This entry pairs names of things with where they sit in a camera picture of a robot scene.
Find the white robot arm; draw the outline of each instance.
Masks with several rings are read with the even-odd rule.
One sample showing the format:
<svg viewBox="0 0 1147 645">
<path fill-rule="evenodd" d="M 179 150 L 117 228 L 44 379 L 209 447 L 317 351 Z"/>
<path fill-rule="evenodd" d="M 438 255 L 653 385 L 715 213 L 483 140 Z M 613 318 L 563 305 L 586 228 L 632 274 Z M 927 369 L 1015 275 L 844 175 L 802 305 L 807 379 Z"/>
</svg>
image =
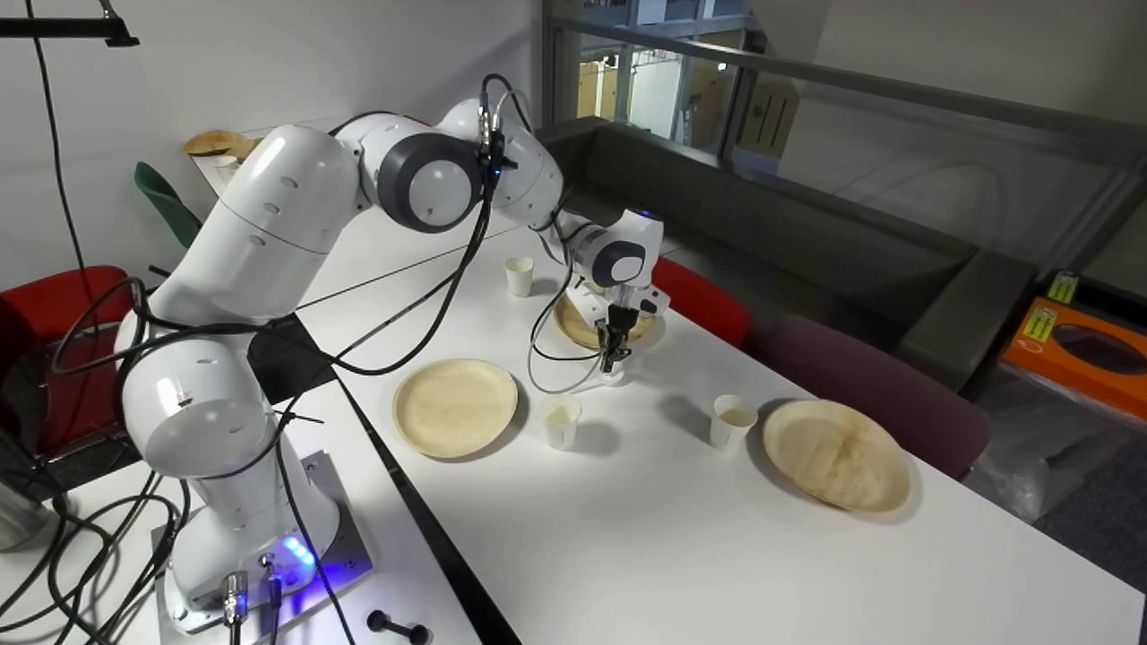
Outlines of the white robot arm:
<svg viewBox="0 0 1147 645">
<path fill-rule="evenodd" d="M 502 214 L 549 228 L 563 175 L 527 129 L 491 129 L 476 99 L 453 109 L 438 126 L 402 114 L 355 117 L 337 136 L 280 126 L 224 191 L 179 268 L 146 299 L 150 318 L 121 324 L 117 349 L 230 324 L 254 330 L 289 317 L 367 206 L 381 206 L 402 226 L 442 234 L 483 197 Z M 558 220 L 555 228 L 573 234 L 563 247 L 576 274 L 618 289 L 618 307 L 637 307 L 659 226 L 649 234 L 649 222 L 636 220 L 613 228 Z M 121 409 L 133 445 L 157 472 L 185 477 L 203 498 L 170 560 L 172 615 L 217 614 L 233 576 L 277 580 L 289 594 L 312 580 L 317 551 L 337 535 L 337 505 L 300 472 L 289 445 L 283 440 L 283 472 L 270 454 L 277 412 L 248 367 L 248 344 L 251 332 L 179 337 L 126 367 Z M 280 477 L 297 498 L 312 547 Z"/>
</svg>

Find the small white cup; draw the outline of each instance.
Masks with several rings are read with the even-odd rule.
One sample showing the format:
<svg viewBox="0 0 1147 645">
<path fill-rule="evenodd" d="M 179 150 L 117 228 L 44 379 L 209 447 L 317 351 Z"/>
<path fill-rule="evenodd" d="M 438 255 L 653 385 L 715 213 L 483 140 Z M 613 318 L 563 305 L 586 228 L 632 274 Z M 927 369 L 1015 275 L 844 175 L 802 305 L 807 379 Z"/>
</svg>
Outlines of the small white cup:
<svg viewBox="0 0 1147 645">
<path fill-rule="evenodd" d="M 527 299 L 533 288 L 533 259 L 521 255 L 521 259 L 507 259 L 507 289 L 513 299 Z"/>
<path fill-rule="evenodd" d="M 715 397 L 709 445 L 735 452 L 757 423 L 757 409 L 740 396 Z"/>
<path fill-rule="evenodd" d="M 580 427 L 580 404 L 571 397 L 553 397 L 546 404 L 546 440 L 558 452 L 571 452 L 576 445 Z"/>
</svg>

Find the orange object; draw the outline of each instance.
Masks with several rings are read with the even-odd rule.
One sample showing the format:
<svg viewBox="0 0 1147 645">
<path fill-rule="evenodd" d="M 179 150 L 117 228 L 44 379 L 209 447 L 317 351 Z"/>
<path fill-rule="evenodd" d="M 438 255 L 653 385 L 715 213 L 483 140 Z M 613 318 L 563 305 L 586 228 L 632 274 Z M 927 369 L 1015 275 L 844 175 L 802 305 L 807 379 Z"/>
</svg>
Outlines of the orange object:
<svg viewBox="0 0 1147 645">
<path fill-rule="evenodd" d="M 1036 299 L 1003 362 L 1147 418 L 1147 332 Z"/>
</svg>

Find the wooden plate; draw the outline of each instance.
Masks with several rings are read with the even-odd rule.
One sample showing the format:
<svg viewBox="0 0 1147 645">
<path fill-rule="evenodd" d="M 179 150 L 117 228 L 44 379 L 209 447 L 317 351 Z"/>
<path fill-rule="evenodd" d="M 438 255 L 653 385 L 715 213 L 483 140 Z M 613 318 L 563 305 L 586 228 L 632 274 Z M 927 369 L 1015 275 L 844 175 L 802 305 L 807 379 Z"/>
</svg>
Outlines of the wooden plate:
<svg viewBox="0 0 1147 645">
<path fill-rule="evenodd" d="M 495 445 L 516 412 L 516 379 L 491 362 L 435 362 L 393 396 L 402 437 L 427 459 L 469 459 Z"/>
<path fill-rule="evenodd" d="M 846 513 L 892 513 L 909 496 L 902 447 L 835 403 L 783 404 L 765 423 L 765 452 L 800 492 Z"/>
<path fill-rule="evenodd" d="M 598 330 L 580 318 L 580 313 L 573 307 L 573 302 L 568 295 L 555 305 L 555 324 L 573 344 L 580 344 L 588 351 L 598 351 Z M 655 326 L 655 317 L 641 313 L 636 330 L 632 330 L 632 344 L 653 337 L 653 326 Z"/>
</svg>

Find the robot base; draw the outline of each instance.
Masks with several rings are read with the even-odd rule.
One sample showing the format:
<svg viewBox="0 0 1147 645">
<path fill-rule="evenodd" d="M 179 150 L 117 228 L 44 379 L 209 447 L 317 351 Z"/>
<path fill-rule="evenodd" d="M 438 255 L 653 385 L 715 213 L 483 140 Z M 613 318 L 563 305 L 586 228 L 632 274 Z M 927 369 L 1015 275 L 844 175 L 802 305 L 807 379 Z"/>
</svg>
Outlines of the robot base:
<svg viewBox="0 0 1147 645">
<path fill-rule="evenodd" d="M 310 459 L 300 459 L 304 472 L 317 479 L 317 486 L 324 486 L 337 510 L 340 510 L 340 526 L 332 535 L 332 545 L 324 557 L 324 571 L 329 587 L 340 594 L 349 587 L 355 587 L 360 580 L 367 580 L 374 574 L 374 560 L 367 551 L 361 532 L 355 523 L 355 513 L 349 510 L 349 492 L 337 479 L 337 470 L 329 461 L 326 452 L 317 452 Z M 251 615 L 245 621 L 245 643 L 265 643 L 273 632 L 288 632 L 289 623 L 300 623 L 304 615 L 312 615 L 317 608 L 324 608 L 326 587 L 317 576 L 310 587 L 300 587 L 297 594 L 288 594 L 280 602 L 280 608 L 258 607 L 251 608 Z M 199 614 L 185 608 L 179 587 L 172 586 L 172 576 L 164 576 L 157 586 L 157 629 L 160 629 L 160 645 L 217 645 L 217 643 L 230 643 L 224 614 Z"/>
</svg>

